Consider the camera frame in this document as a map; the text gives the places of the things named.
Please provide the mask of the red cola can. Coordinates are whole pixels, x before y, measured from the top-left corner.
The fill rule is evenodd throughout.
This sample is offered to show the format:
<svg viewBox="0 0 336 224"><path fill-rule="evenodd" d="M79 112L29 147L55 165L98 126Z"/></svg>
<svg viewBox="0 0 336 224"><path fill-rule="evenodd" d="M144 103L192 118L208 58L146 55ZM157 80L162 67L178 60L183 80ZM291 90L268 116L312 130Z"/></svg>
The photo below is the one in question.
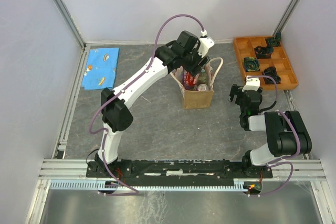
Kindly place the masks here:
<svg viewBox="0 0 336 224"><path fill-rule="evenodd" d="M186 71L184 69L183 70L183 78L182 78L183 87L186 90L194 89L194 86L197 85L199 75L200 74L198 73L195 76L193 76L188 71Z"/></svg>

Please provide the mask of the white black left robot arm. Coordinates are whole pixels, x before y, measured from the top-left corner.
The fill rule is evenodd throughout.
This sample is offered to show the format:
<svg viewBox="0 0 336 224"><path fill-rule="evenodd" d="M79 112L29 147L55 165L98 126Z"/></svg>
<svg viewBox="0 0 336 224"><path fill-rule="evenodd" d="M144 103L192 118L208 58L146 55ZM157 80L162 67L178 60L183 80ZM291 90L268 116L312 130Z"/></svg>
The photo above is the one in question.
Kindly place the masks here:
<svg viewBox="0 0 336 224"><path fill-rule="evenodd" d="M177 40L159 46L154 57L130 79L112 90L102 90L100 112L103 139L94 160L103 176L110 177L116 171L115 161L118 159L121 136L133 122L130 112L133 103L151 85L178 68L183 68L192 76L199 74L209 62L207 53L214 45L209 36L198 38L183 31Z"/></svg>

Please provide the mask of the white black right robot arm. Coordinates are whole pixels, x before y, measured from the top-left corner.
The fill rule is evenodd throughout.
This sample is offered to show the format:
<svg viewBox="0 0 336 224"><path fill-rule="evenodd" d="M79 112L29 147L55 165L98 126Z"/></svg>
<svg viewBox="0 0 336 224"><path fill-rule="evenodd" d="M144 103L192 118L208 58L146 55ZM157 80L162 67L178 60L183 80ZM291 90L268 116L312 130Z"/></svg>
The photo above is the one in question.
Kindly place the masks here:
<svg viewBox="0 0 336 224"><path fill-rule="evenodd" d="M260 109L262 90L233 84L229 93L229 100L240 108L240 126L245 131L266 133L266 144L247 151L242 158L241 172L246 177L254 177L270 170L269 165L309 154L312 150L312 141L300 113Z"/></svg>

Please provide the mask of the purple Fanta can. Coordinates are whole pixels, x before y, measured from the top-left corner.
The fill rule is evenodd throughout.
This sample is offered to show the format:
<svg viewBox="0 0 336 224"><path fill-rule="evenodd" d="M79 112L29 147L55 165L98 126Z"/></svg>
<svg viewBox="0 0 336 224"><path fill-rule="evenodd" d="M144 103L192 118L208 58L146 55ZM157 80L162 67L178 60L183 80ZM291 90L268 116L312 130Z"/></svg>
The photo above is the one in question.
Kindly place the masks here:
<svg viewBox="0 0 336 224"><path fill-rule="evenodd" d="M210 87L207 84L202 83L197 86L197 91L205 92L209 90L210 90Z"/></svg>

